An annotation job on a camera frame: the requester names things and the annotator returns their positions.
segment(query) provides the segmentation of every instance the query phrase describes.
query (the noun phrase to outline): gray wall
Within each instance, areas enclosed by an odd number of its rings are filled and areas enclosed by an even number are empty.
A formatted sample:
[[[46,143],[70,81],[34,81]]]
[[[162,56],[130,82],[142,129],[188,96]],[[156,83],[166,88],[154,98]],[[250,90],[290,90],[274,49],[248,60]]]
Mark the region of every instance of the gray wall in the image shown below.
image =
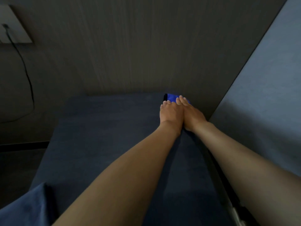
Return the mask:
[[[285,0],[0,0],[34,44],[18,45],[36,110],[0,143],[49,140],[74,95],[179,92],[210,117]],[[0,44],[0,121],[30,112],[11,45]]]
[[[288,0],[210,119],[301,176],[301,0]]]

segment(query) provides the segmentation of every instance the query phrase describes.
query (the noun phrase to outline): black cable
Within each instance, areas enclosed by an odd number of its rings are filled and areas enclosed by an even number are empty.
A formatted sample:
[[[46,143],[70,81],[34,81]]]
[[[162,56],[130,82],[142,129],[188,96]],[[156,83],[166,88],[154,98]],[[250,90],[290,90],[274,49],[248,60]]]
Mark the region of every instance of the black cable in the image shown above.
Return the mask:
[[[7,36],[7,38],[9,39],[11,45],[13,45],[13,47],[16,49],[17,53],[19,54],[19,56],[20,56],[20,58],[21,58],[21,60],[22,60],[22,62],[23,62],[25,74],[26,74],[26,77],[27,77],[27,80],[28,80],[28,83],[29,83],[29,86],[30,86],[30,92],[31,92],[31,99],[32,99],[32,107],[33,107],[33,109],[32,109],[32,111],[31,111],[30,113],[25,114],[25,115],[23,115],[23,116],[21,116],[21,117],[15,119],[15,120],[4,121],[4,122],[1,122],[0,124],[3,124],[3,123],[9,123],[9,122],[13,122],[13,121],[17,121],[17,120],[19,120],[19,119],[21,119],[21,118],[23,118],[23,117],[25,117],[25,116],[31,114],[31,113],[34,111],[34,109],[35,109],[35,100],[34,100],[34,97],[33,97],[32,84],[31,84],[30,78],[29,78],[28,73],[27,73],[27,69],[26,69],[26,65],[25,65],[24,59],[23,59],[22,55],[20,54],[19,50],[17,49],[15,43],[12,41],[12,39],[11,39],[9,33],[8,33],[9,26],[8,26],[7,24],[2,24],[2,26],[5,28],[6,36]]]

